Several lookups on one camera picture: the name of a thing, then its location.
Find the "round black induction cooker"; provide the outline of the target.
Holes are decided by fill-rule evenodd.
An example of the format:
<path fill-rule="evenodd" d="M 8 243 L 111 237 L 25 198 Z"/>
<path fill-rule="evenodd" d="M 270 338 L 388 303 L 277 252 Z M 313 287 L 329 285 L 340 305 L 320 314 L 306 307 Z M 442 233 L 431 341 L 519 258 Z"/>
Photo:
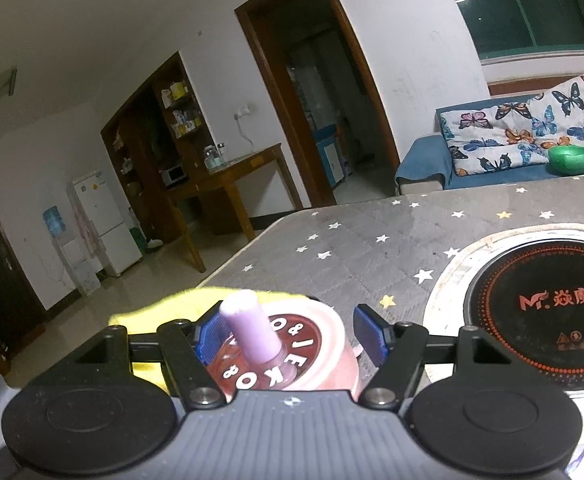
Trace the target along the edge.
<path fill-rule="evenodd" d="M 584 391 L 584 224 L 488 235 L 463 248 L 424 311 L 431 332 L 475 325 L 534 370 Z"/>

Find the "dark wooden shelf cabinet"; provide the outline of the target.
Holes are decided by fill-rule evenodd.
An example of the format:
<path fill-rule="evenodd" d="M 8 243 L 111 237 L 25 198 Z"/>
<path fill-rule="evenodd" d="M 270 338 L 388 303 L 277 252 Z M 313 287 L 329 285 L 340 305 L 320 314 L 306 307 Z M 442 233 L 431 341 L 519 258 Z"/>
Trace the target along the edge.
<path fill-rule="evenodd" d="M 101 136 L 145 236 L 177 240 L 180 229 L 166 192 L 208 174 L 203 151 L 214 143 L 180 54 L 171 55 L 131 93 Z M 188 177 L 166 186 L 161 172 L 178 165 Z"/>

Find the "pink cup with purple straw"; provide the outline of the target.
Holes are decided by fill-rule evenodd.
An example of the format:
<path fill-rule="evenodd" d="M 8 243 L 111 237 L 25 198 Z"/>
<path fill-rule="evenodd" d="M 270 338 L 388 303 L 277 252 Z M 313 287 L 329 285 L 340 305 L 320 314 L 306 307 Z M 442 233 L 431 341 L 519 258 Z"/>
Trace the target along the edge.
<path fill-rule="evenodd" d="M 360 392 L 360 370 L 345 325 L 311 298 L 260 304 L 241 289 L 220 301 L 227 339 L 207 366 L 228 399 L 243 390 Z"/>

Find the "yellow cleaning cloth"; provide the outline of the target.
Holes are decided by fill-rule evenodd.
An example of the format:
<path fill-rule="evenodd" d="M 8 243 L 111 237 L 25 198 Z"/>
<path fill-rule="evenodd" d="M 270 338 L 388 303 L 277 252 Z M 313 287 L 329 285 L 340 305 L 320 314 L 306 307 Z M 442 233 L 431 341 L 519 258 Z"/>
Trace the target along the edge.
<path fill-rule="evenodd" d="M 107 326 L 120 325 L 126 327 L 128 335 L 153 334 L 157 327 L 163 323 L 179 320 L 183 318 L 191 322 L 197 321 L 203 314 L 214 307 L 218 301 L 226 299 L 237 292 L 237 288 L 228 287 L 196 287 L 185 289 L 171 296 L 165 297 L 154 304 L 134 310 L 128 313 L 112 314 Z M 267 292 L 267 290 L 257 290 L 256 296 L 260 304 L 291 298 L 308 298 L 301 294 L 291 294 L 290 292 Z M 134 376 L 151 382 L 155 386 L 169 393 L 163 376 L 161 364 L 141 363 L 132 364 Z"/>

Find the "water dispenser with blue bottle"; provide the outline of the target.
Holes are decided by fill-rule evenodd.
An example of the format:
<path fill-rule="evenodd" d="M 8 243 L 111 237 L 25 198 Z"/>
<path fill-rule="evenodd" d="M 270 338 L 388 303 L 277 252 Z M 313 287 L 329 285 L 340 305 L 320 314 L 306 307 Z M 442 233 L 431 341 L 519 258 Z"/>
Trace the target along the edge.
<path fill-rule="evenodd" d="M 48 228 L 54 247 L 63 261 L 71 281 L 82 296 L 92 295 L 101 285 L 92 264 L 83 252 L 74 233 L 65 224 L 57 206 L 48 208 L 43 213 L 43 220 Z"/>

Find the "wooden side table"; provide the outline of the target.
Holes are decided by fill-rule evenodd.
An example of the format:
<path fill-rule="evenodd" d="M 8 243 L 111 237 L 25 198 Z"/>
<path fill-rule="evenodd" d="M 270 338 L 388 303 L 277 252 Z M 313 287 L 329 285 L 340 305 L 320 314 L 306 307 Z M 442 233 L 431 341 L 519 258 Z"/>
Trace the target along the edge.
<path fill-rule="evenodd" d="M 185 218 L 183 218 L 181 212 L 177 209 L 177 203 L 179 200 L 187 200 L 188 198 L 217 190 L 225 191 L 229 197 L 234 214 L 237 216 L 237 221 L 241 226 L 243 234 L 247 240 L 251 242 L 252 240 L 255 240 L 256 234 L 252 222 L 249 220 L 249 214 L 244 206 L 240 191 L 237 188 L 237 180 L 247 177 L 249 174 L 267 166 L 271 162 L 275 162 L 278 166 L 286 192 L 290 196 L 294 209 L 301 210 L 301 208 L 303 208 L 303 203 L 299 197 L 289 166 L 287 166 L 280 143 L 232 159 L 227 162 L 225 166 L 211 171 L 207 176 L 185 184 L 178 184 L 166 192 L 168 200 L 173 203 L 173 211 L 177 217 L 181 236 L 185 239 L 185 247 L 192 258 L 193 266 L 196 271 L 205 273 L 206 266 L 199 250 L 192 240 Z"/>

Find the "white refrigerator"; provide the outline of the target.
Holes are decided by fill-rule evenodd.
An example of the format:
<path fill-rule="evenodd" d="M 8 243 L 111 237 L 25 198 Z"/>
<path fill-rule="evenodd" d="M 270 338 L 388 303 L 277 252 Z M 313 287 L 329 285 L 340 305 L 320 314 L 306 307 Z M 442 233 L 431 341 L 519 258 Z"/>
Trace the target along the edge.
<path fill-rule="evenodd" d="M 103 269 L 109 276 L 121 276 L 142 259 L 142 254 L 103 174 L 92 171 L 76 179 L 71 191 Z"/>

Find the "blue sofa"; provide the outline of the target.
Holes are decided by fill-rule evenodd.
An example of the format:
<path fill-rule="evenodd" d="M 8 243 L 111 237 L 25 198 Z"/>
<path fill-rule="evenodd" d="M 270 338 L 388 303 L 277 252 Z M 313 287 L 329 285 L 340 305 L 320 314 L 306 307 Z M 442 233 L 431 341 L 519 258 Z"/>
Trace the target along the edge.
<path fill-rule="evenodd" d="M 522 96 L 495 96 L 493 99 L 446 106 L 436 110 L 438 122 L 440 113 L 449 110 L 479 110 L 512 100 L 531 98 L 531 93 Z M 407 155 L 401 161 L 395 174 L 398 194 L 429 193 L 456 188 L 477 188 L 478 186 L 514 184 L 561 177 L 553 169 L 544 165 L 520 167 L 486 176 L 458 177 L 452 163 L 447 143 L 441 133 L 423 136 L 415 140 Z"/>

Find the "butterfly pattern blanket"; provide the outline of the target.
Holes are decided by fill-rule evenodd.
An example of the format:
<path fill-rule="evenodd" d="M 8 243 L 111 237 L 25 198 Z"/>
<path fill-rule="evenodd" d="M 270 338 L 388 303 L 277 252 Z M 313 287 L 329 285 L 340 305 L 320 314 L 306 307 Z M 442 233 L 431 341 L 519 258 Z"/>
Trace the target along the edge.
<path fill-rule="evenodd" d="M 459 177 L 546 164 L 550 148 L 584 148 L 584 74 L 528 99 L 438 117 Z"/>

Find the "green round bowl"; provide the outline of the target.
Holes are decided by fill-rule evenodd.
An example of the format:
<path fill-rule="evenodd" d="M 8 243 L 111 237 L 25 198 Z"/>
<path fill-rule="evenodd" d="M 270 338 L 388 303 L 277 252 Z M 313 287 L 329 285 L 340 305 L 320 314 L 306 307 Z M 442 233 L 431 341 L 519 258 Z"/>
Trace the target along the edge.
<path fill-rule="evenodd" d="M 558 176 L 584 174 L 584 146 L 561 145 L 548 151 L 550 170 Z"/>

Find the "glass jar on table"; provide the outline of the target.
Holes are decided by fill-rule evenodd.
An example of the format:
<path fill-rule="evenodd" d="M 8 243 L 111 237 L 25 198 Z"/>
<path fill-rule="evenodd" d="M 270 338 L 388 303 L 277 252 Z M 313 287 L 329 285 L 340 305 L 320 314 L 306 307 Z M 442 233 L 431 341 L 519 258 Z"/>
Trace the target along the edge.
<path fill-rule="evenodd" d="M 203 155 L 204 164 L 209 171 L 216 170 L 225 164 L 225 160 L 216 145 L 207 145 Z"/>

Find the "small microwave oven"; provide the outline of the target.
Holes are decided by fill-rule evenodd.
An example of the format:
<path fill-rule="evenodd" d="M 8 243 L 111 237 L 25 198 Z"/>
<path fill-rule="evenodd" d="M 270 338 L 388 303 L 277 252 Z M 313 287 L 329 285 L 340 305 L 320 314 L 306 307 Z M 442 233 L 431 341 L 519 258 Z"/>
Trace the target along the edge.
<path fill-rule="evenodd" d="M 163 170 L 161 176 L 166 186 L 174 185 L 188 177 L 181 165 Z"/>

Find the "grey star pattern table mat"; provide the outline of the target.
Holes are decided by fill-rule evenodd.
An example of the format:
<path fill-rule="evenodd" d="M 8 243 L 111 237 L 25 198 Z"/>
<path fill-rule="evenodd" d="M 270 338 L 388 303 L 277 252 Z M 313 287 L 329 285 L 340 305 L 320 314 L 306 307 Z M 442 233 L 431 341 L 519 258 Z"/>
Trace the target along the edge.
<path fill-rule="evenodd" d="M 584 176 L 401 196 L 284 217 L 209 283 L 302 292 L 349 322 L 355 304 L 394 298 L 390 321 L 439 334 L 462 323 L 464 289 L 516 244 L 584 240 Z M 182 443 L 170 479 L 450 479 L 392 415 L 345 394 L 309 393 L 295 408 L 241 396 L 236 410 Z"/>

